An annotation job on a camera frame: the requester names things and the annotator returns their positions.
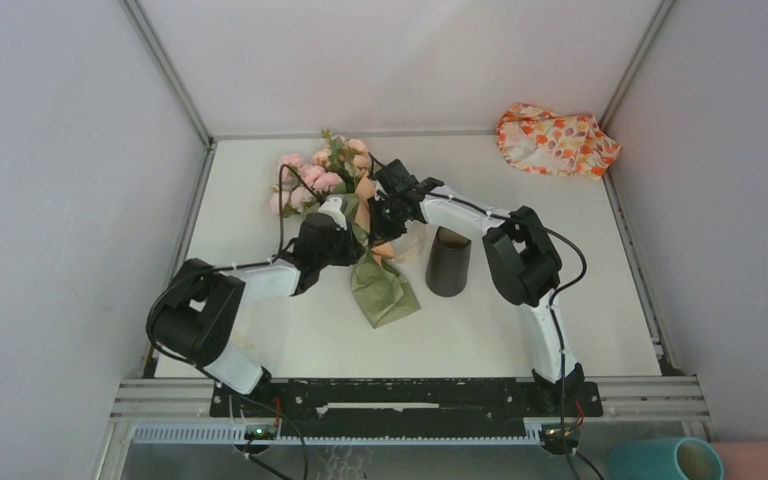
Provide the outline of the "pink flower bouquet green wrap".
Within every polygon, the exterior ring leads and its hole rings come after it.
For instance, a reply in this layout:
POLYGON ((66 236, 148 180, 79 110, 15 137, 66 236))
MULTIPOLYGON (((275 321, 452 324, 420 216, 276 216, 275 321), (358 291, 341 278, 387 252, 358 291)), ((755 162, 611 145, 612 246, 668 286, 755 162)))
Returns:
POLYGON ((363 248, 349 277, 352 296, 363 316, 371 327, 379 328, 419 312, 420 302, 409 280, 396 268, 401 255, 396 243, 367 242, 367 201, 377 190, 367 145, 329 130, 321 136, 323 146, 309 160, 299 154, 280 159, 279 180, 271 186, 271 208, 280 219, 306 217, 329 195, 342 194, 347 201, 348 227, 363 248))

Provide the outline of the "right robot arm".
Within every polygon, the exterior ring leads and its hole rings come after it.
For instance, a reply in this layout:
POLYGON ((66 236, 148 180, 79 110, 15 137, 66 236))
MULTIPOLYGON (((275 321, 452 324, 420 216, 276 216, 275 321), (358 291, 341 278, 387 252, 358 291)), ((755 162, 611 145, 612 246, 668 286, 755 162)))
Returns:
POLYGON ((374 161, 372 178, 378 190, 368 202, 370 245, 394 240, 410 221, 481 241, 493 285, 519 309, 536 343, 531 356, 539 406, 549 415, 565 415, 584 384, 558 306, 569 286, 560 279, 562 259, 554 243, 566 237, 545 227, 529 207, 508 211, 480 204, 439 179, 417 180, 399 160, 374 161))

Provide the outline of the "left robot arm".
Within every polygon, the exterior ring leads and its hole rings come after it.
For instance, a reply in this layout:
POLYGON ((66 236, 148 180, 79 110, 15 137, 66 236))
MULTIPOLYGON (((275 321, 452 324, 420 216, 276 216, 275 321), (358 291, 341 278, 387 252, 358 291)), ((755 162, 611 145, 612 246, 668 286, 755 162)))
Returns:
POLYGON ((289 247, 268 261, 213 266, 185 261, 150 308, 146 333, 154 348, 186 363, 234 392, 234 404, 250 417, 265 414, 273 394, 269 372, 234 345, 239 308, 305 293, 323 269, 350 266, 362 247, 347 220, 314 213, 289 247))

